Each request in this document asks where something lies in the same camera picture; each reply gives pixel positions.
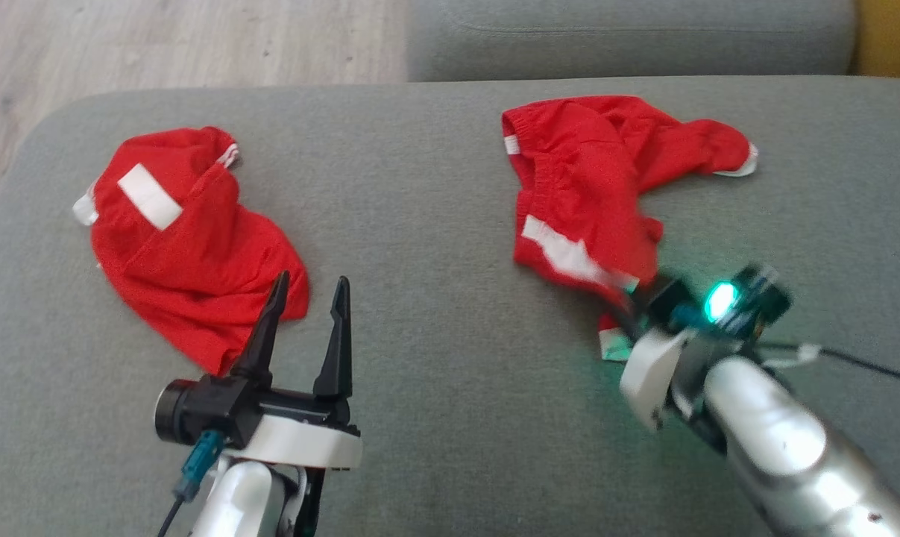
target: yellow object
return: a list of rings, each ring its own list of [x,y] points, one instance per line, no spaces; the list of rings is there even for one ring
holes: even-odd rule
[[[857,0],[857,9],[857,73],[900,76],[900,0]]]

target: red garment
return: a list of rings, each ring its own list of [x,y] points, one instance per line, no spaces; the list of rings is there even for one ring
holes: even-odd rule
[[[303,263],[272,221],[238,204],[237,156],[215,127],[136,136],[92,187],[92,249],[116,292],[178,350],[224,374],[274,279],[290,271],[281,319],[307,313]]]
[[[515,261],[616,302],[658,269],[662,224],[638,195],[690,173],[747,175],[757,160],[732,127],[681,123],[634,96],[535,102],[502,122],[522,183]]]

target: gray couch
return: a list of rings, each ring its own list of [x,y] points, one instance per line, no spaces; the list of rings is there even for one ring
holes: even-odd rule
[[[599,302],[512,262],[518,184],[500,113],[585,94],[721,119],[761,150],[749,178],[645,197],[667,224],[662,264],[705,286],[769,262],[795,298],[771,339],[900,369],[900,81],[103,95],[31,133],[0,200],[0,536],[150,535],[170,506],[187,449],[154,435],[154,399],[198,370],[116,297],[70,207],[126,137],[207,123],[242,144],[242,201],[309,268],[311,312],[280,329],[277,385],[309,388],[336,278],[351,279],[365,459],[328,477],[318,535],[766,535],[718,456],[626,410],[619,367],[596,358]],[[788,377],[900,492],[900,384],[837,363]],[[185,507],[172,535],[195,516]]]
[[[412,81],[842,75],[852,0],[411,0]]]

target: black camera lens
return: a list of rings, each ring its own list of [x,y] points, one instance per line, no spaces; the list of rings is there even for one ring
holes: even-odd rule
[[[184,445],[195,443],[195,439],[187,438],[181,421],[181,407],[195,384],[197,382],[194,380],[178,378],[171,381],[157,397],[157,403],[154,404],[154,432],[157,433],[157,438]]]

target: white label patch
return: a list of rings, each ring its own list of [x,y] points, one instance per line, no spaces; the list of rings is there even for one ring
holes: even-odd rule
[[[92,197],[91,188],[89,188],[89,193],[78,198],[78,201],[72,205],[72,215],[75,215],[75,220],[82,225],[92,225],[98,220],[98,211],[95,210],[95,199]]]
[[[119,188],[128,196],[143,217],[160,230],[166,230],[181,214],[181,205],[169,196],[154,176],[142,166],[135,164],[122,179]]]
[[[515,135],[503,137],[503,143],[506,144],[507,155],[519,154],[519,140],[517,139],[517,137],[515,137]]]

